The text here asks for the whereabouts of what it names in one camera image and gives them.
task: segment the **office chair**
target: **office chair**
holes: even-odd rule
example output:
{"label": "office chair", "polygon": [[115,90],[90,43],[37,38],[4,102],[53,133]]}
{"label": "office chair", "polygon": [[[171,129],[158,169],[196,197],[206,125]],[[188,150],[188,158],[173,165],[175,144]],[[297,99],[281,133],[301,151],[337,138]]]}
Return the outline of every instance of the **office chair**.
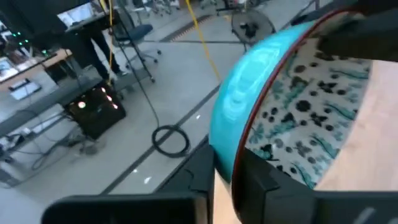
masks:
{"label": "office chair", "polygon": [[[117,8],[117,12],[120,23],[113,27],[114,34],[112,36],[112,44],[115,47],[133,47],[137,54],[129,58],[129,62],[132,62],[138,58],[142,62],[144,69],[148,72],[151,81],[155,82],[154,78],[145,65],[146,58],[151,58],[155,63],[158,62],[156,57],[149,55],[149,52],[153,52],[154,50],[141,51],[137,46],[144,40],[144,37],[151,32],[153,27],[150,24],[135,26],[134,21],[131,19],[129,12],[124,7],[123,3],[120,4],[121,0],[117,0],[117,2],[119,6]],[[158,55],[162,54],[159,49],[155,49],[155,51]],[[132,68],[129,66],[129,62],[126,62],[125,67],[129,70],[132,70]]]}

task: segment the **gray floor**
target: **gray floor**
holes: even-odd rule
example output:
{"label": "gray floor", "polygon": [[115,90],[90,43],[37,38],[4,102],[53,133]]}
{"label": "gray floor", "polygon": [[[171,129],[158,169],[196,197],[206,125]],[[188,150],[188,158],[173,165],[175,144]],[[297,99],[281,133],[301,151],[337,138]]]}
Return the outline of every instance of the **gray floor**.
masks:
{"label": "gray floor", "polygon": [[[289,2],[291,1],[274,0],[268,3],[267,7],[272,8],[270,18],[279,27],[299,10],[303,2],[307,1],[299,0],[295,1],[295,4],[288,4]],[[198,17],[212,13],[214,13],[214,8],[211,7],[205,10],[195,8],[195,14]],[[147,40],[160,40],[184,26],[191,21],[191,18],[188,11],[182,9],[181,11],[174,10],[170,16],[151,15],[144,21],[150,21],[155,27]],[[206,40],[236,40],[231,34],[229,22],[223,17],[215,17],[205,22],[201,28]],[[198,40],[196,31],[188,33],[181,40]],[[210,55],[223,78],[243,54],[243,47],[240,44],[208,44],[208,46]],[[218,80],[200,44],[144,42],[140,48],[144,50],[158,48],[163,51],[158,64],[148,63],[156,83],[151,83],[147,78],[142,82],[159,116],[160,125],[175,124],[218,85]],[[117,61],[124,64],[126,60],[120,50],[115,49],[115,52],[117,52]],[[128,55],[134,55],[132,49],[127,49],[126,52]],[[137,68],[140,67],[138,63],[134,64]],[[55,84],[46,78],[38,79],[46,83],[46,88],[36,93],[35,99],[55,87]],[[135,89],[135,92],[128,94],[123,101],[127,117],[101,137],[98,143],[100,151],[97,155],[77,156],[76,149],[59,150],[58,153],[52,155],[48,163],[56,161],[65,153],[66,156],[49,169],[43,170],[39,175],[14,189],[0,189],[0,223],[40,223],[40,216],[50,203],[68,195],[99,194],[137,160],[150,147],[150,136],[156,128],[156,122],[143,93],[138,86],[135,86]],[[215,98],[216,95],[211,97],[182,124],[182,128],[191,140],[192,148],[208,132]],[[3,102],[13,109],[3,111]],[[18,107],[21,107],[21,102],[12,101],[4,93],[0,93],[0,108],[2,108],[0,119],[4,119]],[[52,108],[52,111],[46,113],[50,114],[59,110],[60,108]],[[62,131],[51,129],[47,132],[47,136],[57,139],[61,137],[60,133]],[[45,145],[44,147],[51,146],[46,139],[37,141]],[[165,149],[175,150],[183,147],[183,141],[180,136],[172,135],[162,146]],[[25,163],[29,163],[29,158],[24,159],[26,159]],[[150,193],[181,161],[182,159],[169,159],[154,152],[110,193]]]}

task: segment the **butterfly pattern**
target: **butterfly pattern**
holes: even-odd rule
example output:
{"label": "butterfly pattern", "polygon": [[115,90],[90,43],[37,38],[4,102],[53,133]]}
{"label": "butterfly pattern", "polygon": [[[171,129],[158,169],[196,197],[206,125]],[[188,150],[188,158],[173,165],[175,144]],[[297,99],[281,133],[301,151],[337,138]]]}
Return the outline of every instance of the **butterfly pattern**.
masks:
{"label": "butterfly pattern", "polygon": [[371,63],[319,52],[317,41],[307,39],[288,59],[264,98],[245,145],[311,189],[343,147]]}

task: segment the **turquoise bowl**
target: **turquoise bowl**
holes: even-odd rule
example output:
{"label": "turquoise bowl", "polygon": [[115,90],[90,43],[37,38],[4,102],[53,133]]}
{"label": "turquoise bowl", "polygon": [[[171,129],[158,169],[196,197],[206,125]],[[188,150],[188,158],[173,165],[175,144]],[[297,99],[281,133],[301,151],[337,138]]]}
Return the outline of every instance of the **turquoise bowl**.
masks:
{"label": "turquoise bowl", "polygon": [[209,143],[216,151],[218,172],[227,183],[231,183],[239,141],[261,90],[292,46],[314,23],[282,30],[259,42],[221,85],[211,117]]}

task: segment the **bowl rim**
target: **bowl rim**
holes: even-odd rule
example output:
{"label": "bowl rim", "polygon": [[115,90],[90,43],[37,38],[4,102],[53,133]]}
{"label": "bowl rim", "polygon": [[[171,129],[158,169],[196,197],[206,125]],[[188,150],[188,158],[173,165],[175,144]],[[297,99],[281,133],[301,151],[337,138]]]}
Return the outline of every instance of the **bowl rim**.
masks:
{"label": "bowl rim", "polygon": [[307,39],[308,37],[311,36],[313,31],[316,30],[323,22],[325,22],[327,19],[340,14],[342,12],[357,12],[360,13],[357,10],[352,10],[352,9],[339,9],[336,11],[329,12],[328,14],[324,15],[323,17],[319,18],[310,28],[308,28],[300,37],[297,38],[297,40],[289,47],[289,49],[286,51],[286,53],[282,56],[281,60],[279,63],[275,66],[275,69],[272,71],[270,74],[268,80],[262,87],[262,90],[260,91],[259,96],[257,97],[256,102],[254,103],[254,106],[249,114],[248,121],[246,122],[244,129],[243,129],[243,134],[241,136],[241,139],[239,140],[238,144],[238,149],[236,151],[235,155],[235,160],[234,160],[234,166],[233,166],[233,173],[232,173],[232,178],[231,178],[231,196],[232,196],[232,201],[233,201],[233,207],[235,210],[236,215],[238,216],[239,219],[240,215],[238,212],[238,207],[241,203],[242,200],[242,195],[241,195],[241,189],[242,185],[238,184],[240,183],[239,180],[242,179],[241,177],[241,166],[242,166],[242,158],[243,158],[243,152],[245,149],[246,141],[249,136],[249,130],[256,118],[256,115],[261,107],[262,102],[264,101],[264,98],[268,94],[268,91],[270,90],[273,82],[275,81],[276,77],[282,70],[283,66],[287,62],[287,60],[290,58],[290,56],[298,49],[300,48],[300,44],[303,40]]}

